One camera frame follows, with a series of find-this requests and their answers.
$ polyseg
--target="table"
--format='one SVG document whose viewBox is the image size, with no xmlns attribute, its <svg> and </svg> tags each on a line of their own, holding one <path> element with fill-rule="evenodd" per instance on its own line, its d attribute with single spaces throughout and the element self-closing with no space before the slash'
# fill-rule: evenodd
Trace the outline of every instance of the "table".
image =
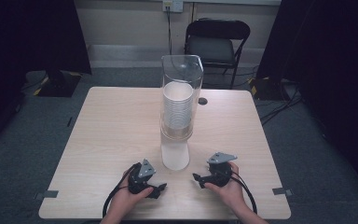
<svg viewBox="0 0 358 224">
<path fill-rule="evenodd" d="M 201 90 L 200 97 L 208 104 L 197 108 L 188 140 L 190 163 L 172 171 L 161 158 L 160 89 L 91 88 L 48 188 L 58 195 L 44 199 L 39 216 L 102 218 L 103 203 L 123 172 L 147 158 L 157 170 L 148 183 L 168 186 L 157 200 L 142 200 L 125 219 L 236 219 L 192 176 L 209 175 L 206 161 L 221 151 L 238 156 L 234 162 L 262 218 L 289 218 L 285 195 L 272 192 L 282 183 L 250 92 Z M 251 206 L 247 196 L 245 200 Z"/>
</svg>

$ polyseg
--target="white wall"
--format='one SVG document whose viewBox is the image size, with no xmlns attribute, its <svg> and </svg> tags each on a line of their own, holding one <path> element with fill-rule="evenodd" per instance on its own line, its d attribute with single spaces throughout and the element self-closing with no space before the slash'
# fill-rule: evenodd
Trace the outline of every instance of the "white wall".
<svg viewBox="0 0 358 224">
<path fill-rule="evenodd" d="M 75 0 L 87 45 L 152 47 L 168 50 L 168 19 L 162 3 L 156 1 Z M 172 53 L 183 53 L 186 27 L 203 17 L 245 21 L 251 28 L 244 51 L 259 60 L 265 48 L 279 6 L 236 4 L 193 4 L 184 2 L 183 13 L 171 13 Z"/>
</svg>

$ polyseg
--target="hand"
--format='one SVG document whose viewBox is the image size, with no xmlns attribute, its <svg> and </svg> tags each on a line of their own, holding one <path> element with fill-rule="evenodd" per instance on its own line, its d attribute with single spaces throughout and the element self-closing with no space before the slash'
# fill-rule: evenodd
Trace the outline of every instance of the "hand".
<svg viewBox="0 0 358 224">
<path fill-rule="evenodd" d="M 238 166 L 231 161 L 228 163 L 233 172 L 232 177 L 239 179 L 240 169 Z M 222 202 L 233 211 L 242 223 L 267 223 L 248 207 L 243 199 L 242 186 L 233 179 L 230 179 L 222 188 L 211 183 L 205 183 L 204 186 L 219 195 Z"/>
<path fill-rule="evenodd" d="M 128 185 L 129 176 L 126 175 L 123 182 L 119 186 L 120 190 L 112 198 L 109 209 L 106 212 L 106 216 L 103 218 L 101 223 L 118 224 L 138 202 L 147 197 L 153 191 L 153 188 L 150 187 L 137 194 L 132 194 L 127 188 Z"/>
</svg>

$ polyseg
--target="black chair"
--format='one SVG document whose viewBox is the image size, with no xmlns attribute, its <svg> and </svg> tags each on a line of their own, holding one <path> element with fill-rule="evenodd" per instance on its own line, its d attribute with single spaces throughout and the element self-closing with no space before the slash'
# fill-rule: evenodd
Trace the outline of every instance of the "black chair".
<svg viewBox="0 0 358 224">
<path fill-rule="evenodd" d="M 198 55 L 204 67 L 234 69 L 229 86 L 237 75 L 242 47 L 251 29 L 243 21 L 203 18 L 191 22 L 186 29 L 185 54 Z M 241 43 L 234 52 L 232 40 Z"/>
</svg>

